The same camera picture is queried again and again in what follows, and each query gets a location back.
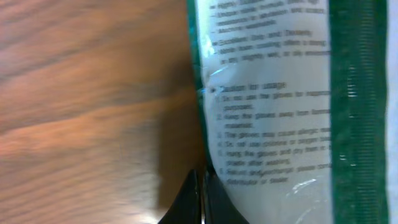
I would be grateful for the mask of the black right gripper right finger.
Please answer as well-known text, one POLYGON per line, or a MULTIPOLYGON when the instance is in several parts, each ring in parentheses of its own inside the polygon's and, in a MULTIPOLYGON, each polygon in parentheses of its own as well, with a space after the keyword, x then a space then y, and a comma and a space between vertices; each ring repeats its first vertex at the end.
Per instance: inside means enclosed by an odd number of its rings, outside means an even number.
POLYGON ((203 178, 205 224, 249 224, 233 205, 213 169, 203 178))

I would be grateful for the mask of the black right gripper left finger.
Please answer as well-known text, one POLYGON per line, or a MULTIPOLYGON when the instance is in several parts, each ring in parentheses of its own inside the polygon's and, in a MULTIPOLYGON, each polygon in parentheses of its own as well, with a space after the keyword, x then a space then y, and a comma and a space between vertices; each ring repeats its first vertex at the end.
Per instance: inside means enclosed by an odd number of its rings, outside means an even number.
POLYGON ((158 224, 201 224, 201 190, 195 169, 188 173, 174 202, 158 224))

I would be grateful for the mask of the green white 3M packet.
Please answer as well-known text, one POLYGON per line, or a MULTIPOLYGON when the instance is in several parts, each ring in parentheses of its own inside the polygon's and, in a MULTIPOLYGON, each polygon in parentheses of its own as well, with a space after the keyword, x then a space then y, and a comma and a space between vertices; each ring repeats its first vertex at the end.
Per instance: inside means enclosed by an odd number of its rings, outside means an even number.
POLYGON ((397 223, 397 0, 187 15, 206 170, 249 223, 397 223))

